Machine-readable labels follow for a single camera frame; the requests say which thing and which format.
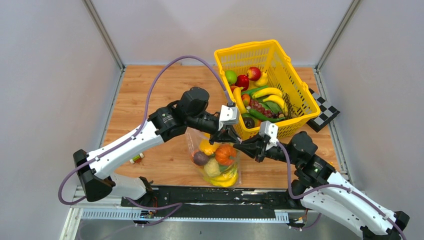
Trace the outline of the clear zip top bag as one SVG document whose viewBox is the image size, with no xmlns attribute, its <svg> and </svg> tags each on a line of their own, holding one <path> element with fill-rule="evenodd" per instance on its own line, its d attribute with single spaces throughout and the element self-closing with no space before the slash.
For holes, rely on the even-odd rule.
<svg viewBox="0 0 424 240">
<path fill-rule="evenodd" d="M 241 184 L 241 152 L 233 143 L 210 143 L 210 134 L 192 128 L 185 136 L 191 162 L 205 182 L 219 188 Z"/>
</svg>

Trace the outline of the orange fruit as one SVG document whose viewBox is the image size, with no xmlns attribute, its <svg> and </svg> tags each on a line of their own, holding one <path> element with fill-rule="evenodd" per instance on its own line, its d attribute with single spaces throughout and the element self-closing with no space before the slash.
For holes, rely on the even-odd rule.
<svg viewBox="0 0 424 240">
<path fill-rule="evenodd" d="M 196 153 L 197 153 L 198 151 L 199 151 L 199 150 L 194 150 L 194 151 L 191 153 L 191 160 L 192 160 L 192 161 L 194 161 L 195 155 L 196 155 Z"/>
</svg>

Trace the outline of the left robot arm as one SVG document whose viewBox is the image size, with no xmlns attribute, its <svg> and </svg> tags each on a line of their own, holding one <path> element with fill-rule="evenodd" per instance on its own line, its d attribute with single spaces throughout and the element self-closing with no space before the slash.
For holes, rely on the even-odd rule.
<svg viewBox="0 0 424 240">
<path fill-rule="evenodd" d="M 240 143 L 233 127 L 238 123 L 239 110 L 235 103 L 222 105 L 220 112 L 206 111 L 209 93 L 192 87 L 181 99 L 153 112 L 134 130 L 97 150 L 82 149 L 73 154 L 77 175 L 85 193 L 84 199 L 96 202 L 108 196 L 135 200 L 140 206 L 149 206 L 153 193 L 144 177 L 131 178 L 115 170 L 136 154 L 162 145 L 192 128 L 209 134 L 211 143 Z"/>
</svg>

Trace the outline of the yellow banana bunch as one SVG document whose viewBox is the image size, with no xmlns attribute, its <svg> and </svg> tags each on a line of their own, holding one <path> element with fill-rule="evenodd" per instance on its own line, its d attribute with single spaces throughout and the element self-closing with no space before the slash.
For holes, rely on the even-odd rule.
<svg viewBox="0 0 424 240">
<path fill-rule="evenodd" d="M 204 180 L 213 186 L 229 188 L 239 182 L 238 168 L 233 167 L 221 175 L 215 177 L 205 177 Z"/>
</svg>

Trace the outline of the dark purple passion fruit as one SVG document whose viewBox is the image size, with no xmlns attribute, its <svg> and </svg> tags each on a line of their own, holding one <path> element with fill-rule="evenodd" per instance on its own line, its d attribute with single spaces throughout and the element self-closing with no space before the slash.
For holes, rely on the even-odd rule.
<svg viewBox="0 0 424 240">
<path fill-rule="evenodd" d="M 203 167 L 209 162 L 209 160 L 209 156 L 199 150 L 194 156 L 193 163 L 199 167 Z"/>
</svg>

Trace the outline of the small orange pumpkin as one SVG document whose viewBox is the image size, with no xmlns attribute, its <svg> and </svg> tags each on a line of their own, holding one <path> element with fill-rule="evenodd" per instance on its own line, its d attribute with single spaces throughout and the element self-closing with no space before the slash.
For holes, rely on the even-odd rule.
<svg viewBox="0 0 424 240">
<path fill-rule="evenodd" d="M 215 151 L 215 160 L 223 166 L 230 166 L 235 162 L 237 151 L 230 144 L 222 144 Z"/>
</svg>

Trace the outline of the yellow bell pepper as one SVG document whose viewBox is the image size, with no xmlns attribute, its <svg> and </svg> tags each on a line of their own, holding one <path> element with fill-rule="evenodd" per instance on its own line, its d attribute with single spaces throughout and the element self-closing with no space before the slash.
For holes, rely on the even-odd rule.
<svg viewBox="0 0 424 240">
<path fill-rule="evenodd" d="M 220 145 L 220 143 L 214 142 L 211 144 L 208 140 L 202 139 L 198 148 L 207 156 L 211 156 L 216 152 Z"/>
</svg>

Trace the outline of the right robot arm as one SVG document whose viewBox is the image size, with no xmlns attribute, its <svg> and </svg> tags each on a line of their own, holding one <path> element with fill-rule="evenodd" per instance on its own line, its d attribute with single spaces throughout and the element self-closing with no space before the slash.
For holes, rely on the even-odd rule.
<svg viewBox="0 0 424 240">
<path fill-rule="evenodd" d="M 234 148 L 262 162 L 265 158 L 294 166 L 297 179 L 291 181 L 286 204 L 303 206 L 351 230 L 363 240 L 404 240 L 410 220 L 403 211 L 392 211 L 356 189 L 335 168 L 316 155 L 317 145 L 301 131 L 289 143 L 281 143 L 266 133 L 235 144 Z"/>
</svg>

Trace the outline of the yellow plastic basket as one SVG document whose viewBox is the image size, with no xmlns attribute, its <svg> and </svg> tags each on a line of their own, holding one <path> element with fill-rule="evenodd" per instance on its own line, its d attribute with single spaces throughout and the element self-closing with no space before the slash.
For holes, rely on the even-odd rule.
<svg viewBox="0 0 424 240">
<path fill-rule="evenodd" d="M 278 138 L 294 135 L 308 120 L 320 115 L 321 109 L 308 85 L 301 80 L 278 41 L 270 39 L 236 44 L 216 50 L 214 57 L 228 91 L 231 89 L 225 78 L 226 70 L 243 74 L 249 67 L 258 67 L 267 73 L 270 87 L 276 87 L 288 95 L 294 117 L 276 123 Z"/>
</svg>

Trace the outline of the beige lemon fruit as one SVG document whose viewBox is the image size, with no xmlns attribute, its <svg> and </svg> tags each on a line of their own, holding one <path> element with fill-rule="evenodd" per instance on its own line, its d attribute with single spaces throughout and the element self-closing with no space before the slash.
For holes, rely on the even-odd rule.
<svg viewBox="0 0 424 240">
<path fill-rule="evenodd" d="M 217 177 L 221 174 L 220 165 L 214 157 L 209 159 L 209 162 L 203 166 L 203 170 L 208 177 Z"/>
</svg>

